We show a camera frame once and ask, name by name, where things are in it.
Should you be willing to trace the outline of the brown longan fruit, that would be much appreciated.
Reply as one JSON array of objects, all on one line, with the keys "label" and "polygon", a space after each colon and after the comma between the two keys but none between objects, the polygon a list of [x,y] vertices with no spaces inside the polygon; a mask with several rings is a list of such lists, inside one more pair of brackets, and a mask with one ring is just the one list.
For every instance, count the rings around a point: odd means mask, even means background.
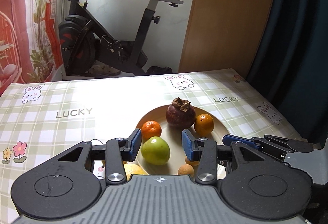
[{"label": "brown longan fruit", "polygon": [[189,164],[184,164],[181,167],[179,167],[177,174],[178,175],[189,175],[191,177],[194,176],[194,168]]}]

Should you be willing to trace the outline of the wooden wardrobe panel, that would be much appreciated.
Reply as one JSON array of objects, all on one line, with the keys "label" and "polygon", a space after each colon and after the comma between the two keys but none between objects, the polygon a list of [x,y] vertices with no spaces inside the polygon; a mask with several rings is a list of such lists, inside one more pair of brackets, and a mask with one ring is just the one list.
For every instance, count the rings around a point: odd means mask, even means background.
[{"label": "wooden wardrobe panel", "polygon": [[272,0],[193,0],[179,72],[234,69],[245,77]]}]

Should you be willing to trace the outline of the black exercise bike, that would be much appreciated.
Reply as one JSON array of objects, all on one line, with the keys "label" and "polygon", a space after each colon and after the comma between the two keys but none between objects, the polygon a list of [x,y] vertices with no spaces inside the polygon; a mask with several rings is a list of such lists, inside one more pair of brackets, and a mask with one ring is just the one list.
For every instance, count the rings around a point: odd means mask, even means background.
[{"label": "black exercise bike", "polygon": [[145,76],[144,52],[150,28],[161,20],[158,4],[177,7],[182,0],[144,0],[133,9],[125,0],[67,0],[67,16],[58,25],[63,66],[67,76],[96,78],[95,65]]}]

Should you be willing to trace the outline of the green plaid tablecloth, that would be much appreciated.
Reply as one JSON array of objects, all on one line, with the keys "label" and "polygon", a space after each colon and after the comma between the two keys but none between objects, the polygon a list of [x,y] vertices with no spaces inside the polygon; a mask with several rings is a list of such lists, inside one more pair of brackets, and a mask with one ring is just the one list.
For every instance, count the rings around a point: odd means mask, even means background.
[{"label": "green plaid tablecloth", "polygon": [[17,218],[10,197],[25,171],[83,140],[105,143],[127,137],[149,111],[179,97],[212,114],[229,134],[299,138],[270,103],[235,70],[180,75],[48,82],[38,99],[23,103],[27,84],[11,84],[1,96],[1,223]]}]

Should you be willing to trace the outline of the dark purple mangosteen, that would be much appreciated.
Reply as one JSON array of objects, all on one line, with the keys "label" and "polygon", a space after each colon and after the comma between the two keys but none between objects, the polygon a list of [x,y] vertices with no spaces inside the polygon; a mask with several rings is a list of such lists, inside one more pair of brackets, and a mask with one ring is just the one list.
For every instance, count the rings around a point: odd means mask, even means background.
[{"label": "dark purple mangosteen", "polygon": [[177,97],[166,110],[166,120],[175,128],[190,128],[196,121],[196,111],[190,101]]}]

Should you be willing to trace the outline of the dark teal curtain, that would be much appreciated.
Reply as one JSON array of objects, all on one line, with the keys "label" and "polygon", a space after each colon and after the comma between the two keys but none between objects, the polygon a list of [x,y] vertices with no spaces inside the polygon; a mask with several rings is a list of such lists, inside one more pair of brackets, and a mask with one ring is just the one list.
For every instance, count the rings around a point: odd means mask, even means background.
[{"label": "dark teal curtain", "polygon": [[247,81],[311,143],[327,136],[327,0],[273,0]]}]

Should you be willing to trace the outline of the yellow lemon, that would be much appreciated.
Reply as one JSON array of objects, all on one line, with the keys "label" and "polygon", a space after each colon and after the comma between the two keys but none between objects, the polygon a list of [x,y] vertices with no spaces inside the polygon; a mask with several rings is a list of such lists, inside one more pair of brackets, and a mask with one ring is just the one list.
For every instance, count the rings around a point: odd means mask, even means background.
[{"label": "yellow lemon", "polygon": [[147,172],[137,164],[124,163],[123,164],[127,180],[130,180],[132,175],[147,175]]}]

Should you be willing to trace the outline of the small orange kumquat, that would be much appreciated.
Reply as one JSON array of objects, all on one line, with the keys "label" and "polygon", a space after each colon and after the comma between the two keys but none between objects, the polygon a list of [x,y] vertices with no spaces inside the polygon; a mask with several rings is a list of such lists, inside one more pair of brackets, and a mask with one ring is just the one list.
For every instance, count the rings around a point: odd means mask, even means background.
[{"label": "small orange kumquat", "polygon": [[196,117],[194,130],[200,137],[208,137],[214,129],[214,120],[209,114],[200,114]]}]

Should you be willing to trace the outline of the pink printed wall tapestry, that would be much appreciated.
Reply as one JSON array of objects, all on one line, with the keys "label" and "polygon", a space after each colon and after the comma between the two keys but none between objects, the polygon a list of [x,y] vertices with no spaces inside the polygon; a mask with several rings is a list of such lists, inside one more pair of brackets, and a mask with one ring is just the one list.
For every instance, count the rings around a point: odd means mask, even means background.
[{"label": "pink printed wall tapestry", "polygon": [[1,92],[53,80],[62,65],[56,0],[1,0]]}]

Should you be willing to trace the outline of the small orange mandarin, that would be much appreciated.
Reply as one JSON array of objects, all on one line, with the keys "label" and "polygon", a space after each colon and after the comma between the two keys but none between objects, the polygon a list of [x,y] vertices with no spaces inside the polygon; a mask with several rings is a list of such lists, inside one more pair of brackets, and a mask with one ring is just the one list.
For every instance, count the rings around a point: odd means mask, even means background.
[{"label": "small orange mandarin", "polygon": [[141,128],[141,134],[144,140],[148,140],[151,137],[160,137],[162,133],[161,126],[154,120],[146,121]]}]

